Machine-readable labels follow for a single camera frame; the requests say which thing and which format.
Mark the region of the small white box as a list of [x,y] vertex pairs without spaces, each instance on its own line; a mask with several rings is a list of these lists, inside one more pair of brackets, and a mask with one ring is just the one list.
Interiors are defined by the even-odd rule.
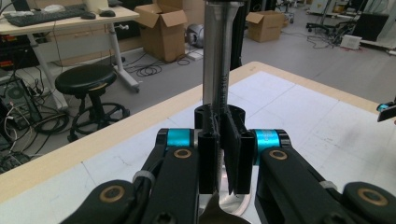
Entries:
[[361,37],[354,35],[344,35],[340,46],[345,49],[358,49],[360,47]]

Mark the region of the white-legged wooden desk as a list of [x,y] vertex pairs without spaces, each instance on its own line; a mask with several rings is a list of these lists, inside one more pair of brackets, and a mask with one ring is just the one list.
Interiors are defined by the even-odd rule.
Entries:
[[[139,84],[123,68],[120,46],[115,31],[115,22],[133,21],[139,17],[139,14],[125,7],[113,7],[115,17],[100,17],[95,20],[83,20],[81,18],[71,18],[61,21],[51,21],[41,24],[35,24],[25,27],[17,27],[8,21],[0,21],[0,35],[27,35],[30,45],[37,57],[42,71],[44,72],[49,83],[49,92],[56,108],[65,110],[68,107],[64,95],[58,92],[54,85],[54,76],[51,73],[48,63],[64,60],[70,57],[77,57],[81,54],[90,54],[96,51],[107,49],[114,50],[114,58],[117,65],[115,66],[117,74],[123,82],[133,90],[139,91]],[[104,25],[108,29],[108,34],[92,35],[78,39],[69,39],[65,41],[50,42],[38,44],[34,34],[57,32],[66,29],[76,29],[89,27],[91,25]]]

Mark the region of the black flat panel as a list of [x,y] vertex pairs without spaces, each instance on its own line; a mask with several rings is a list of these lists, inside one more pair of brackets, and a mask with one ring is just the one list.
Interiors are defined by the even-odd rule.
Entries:
[[363,40],[375,42],[388,34],[389,30],[386,26],[388,19],[389,14],[362,13],[356,21],[352,34]]

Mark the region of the grey round appliance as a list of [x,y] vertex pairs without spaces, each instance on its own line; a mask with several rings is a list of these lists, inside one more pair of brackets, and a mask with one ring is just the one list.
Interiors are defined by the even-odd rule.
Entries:
[[204,47],[204,26],[202,24],[191,24],[186,30],[186,40],[198,49]]

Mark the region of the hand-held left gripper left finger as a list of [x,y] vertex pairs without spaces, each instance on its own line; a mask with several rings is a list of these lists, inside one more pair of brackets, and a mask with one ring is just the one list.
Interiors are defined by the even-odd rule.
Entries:
[[162,188],[190,194],[212,194],[219,188],[219,128],[210,105],[194,110],[193,129],[160,129],[156,145],[162,148]]

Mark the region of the black frame pole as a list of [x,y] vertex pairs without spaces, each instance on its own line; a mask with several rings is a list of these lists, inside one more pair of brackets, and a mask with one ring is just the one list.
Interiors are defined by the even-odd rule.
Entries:
[[237,13],[233,19],[232,32],[232,48],[231,48],[231,62],[230,69],[234,70],[242,65],[242,47],[246,25],[246,16],[248,13],[249,0],[238,0],[242,6],[238,8]]

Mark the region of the black equipment rack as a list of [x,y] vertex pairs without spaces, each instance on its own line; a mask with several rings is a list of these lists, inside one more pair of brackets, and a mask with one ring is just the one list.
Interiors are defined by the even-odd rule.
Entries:
[[39,65],[26,35],[0,35],[0,68],[6,71]]

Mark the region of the large open cardboard box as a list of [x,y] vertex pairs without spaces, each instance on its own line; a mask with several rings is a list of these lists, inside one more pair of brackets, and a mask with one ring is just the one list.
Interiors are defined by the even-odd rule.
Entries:
[[139,25],[146,53],[164,62],[176,61],[185,52],[184,24],[188,21],[182,0],[153,0],[138,6]]

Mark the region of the small cardboard box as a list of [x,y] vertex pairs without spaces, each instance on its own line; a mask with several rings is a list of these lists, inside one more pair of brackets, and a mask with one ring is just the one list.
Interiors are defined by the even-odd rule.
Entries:
[[246,17],[247,37],[259,43],[277,40],[284,20],[283,13],[273,10],[249,12]]

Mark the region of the tall metal utensil stand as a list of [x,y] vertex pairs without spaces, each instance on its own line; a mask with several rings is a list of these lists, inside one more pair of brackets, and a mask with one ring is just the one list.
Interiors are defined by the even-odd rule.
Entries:
[[[228,100],[229,73],[233,65],[233,21],[244,9],[244,0],[205,0],[203,104],[214,110],[215,127]],[[250,195],[226,192],[227,180],[224,151],[220,139],[215,145],[215,190],[219,208],[240,217],[248,208]]]

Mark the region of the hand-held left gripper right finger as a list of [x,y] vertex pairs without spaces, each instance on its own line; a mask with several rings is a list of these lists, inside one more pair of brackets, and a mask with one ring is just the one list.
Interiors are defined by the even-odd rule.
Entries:
[[290,147],[289,135],[280,129],[248,129],[244,109],[229,105],[220,118],[220,142],[228,176],[228,191],[249,194],[252,167],[260,164],[260,156],[271,147]]

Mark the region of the white flat board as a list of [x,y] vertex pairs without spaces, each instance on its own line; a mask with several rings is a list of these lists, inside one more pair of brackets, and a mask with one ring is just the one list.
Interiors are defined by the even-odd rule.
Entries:
[[202,60],[204,57],[204,51],[202,49],[191,49],[191,50],[186,49],[185,54],[189,59],[193,61]]

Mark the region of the black round stool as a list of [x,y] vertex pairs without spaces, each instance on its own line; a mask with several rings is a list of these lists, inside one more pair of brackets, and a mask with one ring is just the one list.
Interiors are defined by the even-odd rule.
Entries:
[[110,65],[85,64],[56,77],[58,92],[80,100],[78,113],[67,136],[69,142],[78,140],[78,134],[89,135],[130,116],[130,110],[123,105],[101,101],[106,88],[116,81],[117,76]]

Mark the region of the black computer tower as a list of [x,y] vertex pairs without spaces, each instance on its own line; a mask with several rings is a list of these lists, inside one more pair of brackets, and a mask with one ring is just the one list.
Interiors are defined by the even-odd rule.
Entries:
[[42,117],[33,96],[18,77],[0,78],[0,118],[11,116],[10,124],[22,130]]

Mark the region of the black keyboard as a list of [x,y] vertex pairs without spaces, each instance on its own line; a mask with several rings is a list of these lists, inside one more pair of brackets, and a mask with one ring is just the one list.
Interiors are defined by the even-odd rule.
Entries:
[[84,13],[85,11],[80,8],[67,8],[66,10],[56,12],[47,12],[41,10],[28,12],[26,14],[8,13],[4,15],[4,18],[12,25],[25,27],[45,22],[80,17]]

